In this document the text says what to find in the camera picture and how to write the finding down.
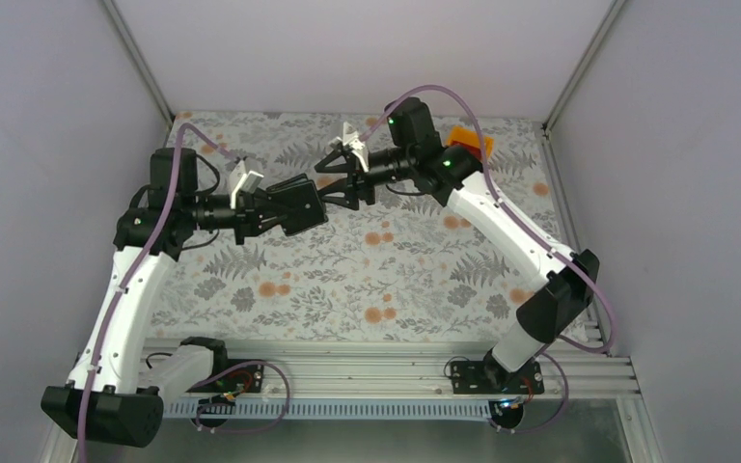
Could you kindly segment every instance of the white wall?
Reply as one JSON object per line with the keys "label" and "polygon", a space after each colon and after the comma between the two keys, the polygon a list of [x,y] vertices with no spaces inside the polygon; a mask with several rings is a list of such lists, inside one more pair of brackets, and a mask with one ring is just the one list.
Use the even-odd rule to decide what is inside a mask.
{"label": "white wall", "polygon": [[741,461],[741,2],[630,2],[553,135],[667,460]]}
{"label": "white wall", "polygon": [[0,462],[39,454],[165,128],[97,1],[0,1]]}
{"label": "white wall", "polygon": [[376,113],[434,83],[481,116],[542,121],[612,1],[116,3],[173,110]]}

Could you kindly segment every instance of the gray floor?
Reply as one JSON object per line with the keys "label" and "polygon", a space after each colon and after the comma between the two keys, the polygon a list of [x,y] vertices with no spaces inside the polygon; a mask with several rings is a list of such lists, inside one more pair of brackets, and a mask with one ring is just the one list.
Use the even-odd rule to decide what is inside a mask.
{"label": "gray floor", "polygon": [[[524,425],[543,422],[554,401],[530,404]],[[257,424],[244,422],[245,426]],[[254,436],[197,432],[166,421],[145,449],[90,444],[91,462],[555,462],[629,461],[613,400],[578,400],[560,422],[525,436],[498,435],[477,422],[288,421]]]}

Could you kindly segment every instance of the orange object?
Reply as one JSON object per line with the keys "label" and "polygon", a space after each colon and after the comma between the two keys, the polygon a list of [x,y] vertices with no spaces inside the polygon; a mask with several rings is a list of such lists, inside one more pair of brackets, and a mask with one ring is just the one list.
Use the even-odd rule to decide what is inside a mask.
{"label": "orange object", "polygon": [[[493,155],[493,144],[494,141],[490,137],[484,137],[484,148],[487,151],[487,159]],[[455,126],[450,131],[448,136],[447,145],[449,147],[453,145],[461,145],[466,148],[476,159],[481,161],[481,147],[479,146],[479,136],[473,130],[468,130],[464,127]]]}

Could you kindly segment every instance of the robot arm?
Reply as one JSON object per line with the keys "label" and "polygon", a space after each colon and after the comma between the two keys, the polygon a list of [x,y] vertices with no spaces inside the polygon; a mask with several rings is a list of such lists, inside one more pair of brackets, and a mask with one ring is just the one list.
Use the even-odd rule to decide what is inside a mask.
{"label": "robot arm", "polygon": [[[360,202],[375,203],[376,186],[412,179],[421,192],[475,225],[535,289],[516,312],[518,323],[485,356],[486,378],[497,390],[586,308],[592,294],[584,282],[499,209],[484,183],[481,163],[461,146],[442,145],[424,103],[407,98],[391,114],[389,127],[395,147],[369,152],[357,130],[343,124],[340,135],[331,141],[333,150],[315,169],[345,177],[321,190],[305,175],[260,189],[262,175],[246,159],[229,176],[228,195],[199,194],[197,154],[183,150],[178,191],[166,227],[129,285],[119,287],[121,276],[150,237],[164,205],[173,151],[158,150],[152,155],[149,206],[131,207],[118,222],[114,240],[118,251],[110,285],[84,350],[90,354],[94,349],[109,302],[122,292],[99,352],[88,409],[88,439],[144,447],[159,428],[164,403],[171,403],[199,381],[225,369],[228,359],[221,341],[192,338],[182,342],[169,360],[140,372],[140,354],[153,305],[176,265],[183,242],[196,229],[231,229],[237,244],[277,226],[285,235],[294,235],[327,222],[325,204],[358,210]],[[343,163],[335,164],[339,159]],[[597,276],[598,260],[591,252],[575,255],[510,200],[502,201],[552,249],[573,256],[573,262],[591,278]],[[48,387],[41,401],[44,412],[73,437],[78,403],[92,368],[89,357],[82,355],[66,385]]]}

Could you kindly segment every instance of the floral tablecloth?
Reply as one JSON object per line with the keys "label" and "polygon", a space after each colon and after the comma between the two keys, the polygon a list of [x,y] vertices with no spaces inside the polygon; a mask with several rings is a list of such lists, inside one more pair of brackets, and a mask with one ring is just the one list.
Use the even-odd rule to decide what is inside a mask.
{"label": "floral tablecloth", "polygon": [[[447,137],[463,118],[437,117]],[[334,123],[358,127],[373,116],[192,111],[178,115],[168,145],[184,122],[197,125],[235,156],[259,161],[261,186],[307,173],[319,175]],[[495,139],[494,178],[514,202],[558,236],[558,223],[530,121],[483,119]],[[371,150],[391,145],[382,127]],[[227,176],[227,158],[187,135],[196,150]],[[201,187],[213,183],[199,168]],[[397,185],[399,189],[412,185]],[[515,322],[515,309],[533,288],[469,222],[430,197],[401,197],[377,188],[377,204],[351,211],[328,205],[329,221],[285,237],[274,229],[234,244],[223,231],[211,245],[185,251],[151,320],[151,336],[193,335],[241,340],[496,340]],[[207,239],[197,231],[187,243]],[[583,340],[577,321],[567,333]]]}

